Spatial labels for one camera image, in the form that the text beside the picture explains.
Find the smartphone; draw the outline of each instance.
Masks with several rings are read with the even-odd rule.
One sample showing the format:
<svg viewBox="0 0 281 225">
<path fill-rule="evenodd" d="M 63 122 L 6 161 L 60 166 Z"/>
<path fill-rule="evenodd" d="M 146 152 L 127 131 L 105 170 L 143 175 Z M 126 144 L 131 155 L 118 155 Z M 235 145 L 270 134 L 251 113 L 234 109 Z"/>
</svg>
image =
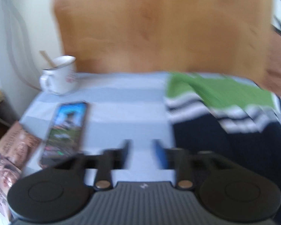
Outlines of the smartphone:
<svg viewBox="0 0 281 225">
<path fill-rule="evenodd" d="M 40 159 L 42 168 L 56 165 L 77 153 L 88 108 L 86 102 L 59 106 Z"/>
</svg>

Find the striped cloth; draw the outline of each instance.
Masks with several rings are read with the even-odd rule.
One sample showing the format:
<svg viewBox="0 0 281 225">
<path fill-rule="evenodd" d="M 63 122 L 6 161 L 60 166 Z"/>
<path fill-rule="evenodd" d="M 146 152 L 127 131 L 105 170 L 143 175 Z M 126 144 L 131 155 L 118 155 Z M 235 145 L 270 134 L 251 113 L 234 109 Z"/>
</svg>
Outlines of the striped cloth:
<svg viewBox="0 0 281 225">
<path fill-rule="evenodd" d="M 120 147 L 125 139 L 132 140 L 128 169 L 113 171 L 114 184 L 117 181 L 173 181 L 172 171 L 159 169 L 152 149 L 154 139 L 160 139 L 166 147 L 174 146 L 164 105 L 168 77 L 168 73 L 81 73 L 79 90 L 62 97 L 40 93 L 20 123 L 28 132 L 45 140 L 60 104 L 89 102 L 82 151 L 99 154 L 104 149 Z M 24 175 L 40 170 L 38 160 L 42 149 L 43 146 L 36 151 Z M 93 184 L 94 175 L 94 171 L 87 172 L 87 184 Z"/>
</svg>

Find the white enamel mug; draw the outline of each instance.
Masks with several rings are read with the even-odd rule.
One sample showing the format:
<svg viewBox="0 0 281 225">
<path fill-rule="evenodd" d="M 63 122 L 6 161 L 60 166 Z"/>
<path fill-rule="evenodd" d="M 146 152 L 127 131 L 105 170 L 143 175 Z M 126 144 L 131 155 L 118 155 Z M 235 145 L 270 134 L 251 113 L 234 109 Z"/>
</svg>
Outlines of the white enamel mug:
<svg viewBox="0 0 281 225">
<path fill-rule="evenodd" d="M 52 61 L 56 67 L 44 69 L 43 75 L 40 77 L 42 90 L 61 96 L 77 89 L 76 58 L 61 56 Z"/>
</svg>

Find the black round pad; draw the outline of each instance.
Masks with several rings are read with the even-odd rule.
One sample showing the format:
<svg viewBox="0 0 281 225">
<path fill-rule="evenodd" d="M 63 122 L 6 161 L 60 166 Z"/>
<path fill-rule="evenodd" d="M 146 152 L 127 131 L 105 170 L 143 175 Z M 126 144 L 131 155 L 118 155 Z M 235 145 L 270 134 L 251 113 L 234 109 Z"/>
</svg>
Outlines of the black round pad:
<svg viewBox="0 0 281 225">
<path fill-rule="evenodd" d="M 200 187 L 199 196 L 212 214 L 238 223 L 271 218 L 281 205 L 281 192 L 277 185 L 242 169 L 212 174 Z"/>
<path fill-rule="evenodd" d="M 17 181 L 7 200 L 21 220 L 53 223 L 79 213 L 92 193 L 74 171 L 48 168 Z"/>
</svg>

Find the gray ribbed panel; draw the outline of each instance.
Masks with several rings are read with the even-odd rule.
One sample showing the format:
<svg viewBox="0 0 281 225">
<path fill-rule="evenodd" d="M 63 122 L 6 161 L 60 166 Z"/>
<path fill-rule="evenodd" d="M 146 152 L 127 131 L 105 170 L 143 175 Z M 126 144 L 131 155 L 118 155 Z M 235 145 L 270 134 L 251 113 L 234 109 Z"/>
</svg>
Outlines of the gray ribbed panel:
<svg viewBox="0 0 281 225">
<path fill-rule="evenodd" d="M 205 211 L 192 192 L 176 190 L 170 182 L 143 184 L 119 182 L 113 190 L 95 193 L 79 214 L 51 225 L 237 225 Z M 275 225 L 272 220 L 253 224 Z"/>
</svg>

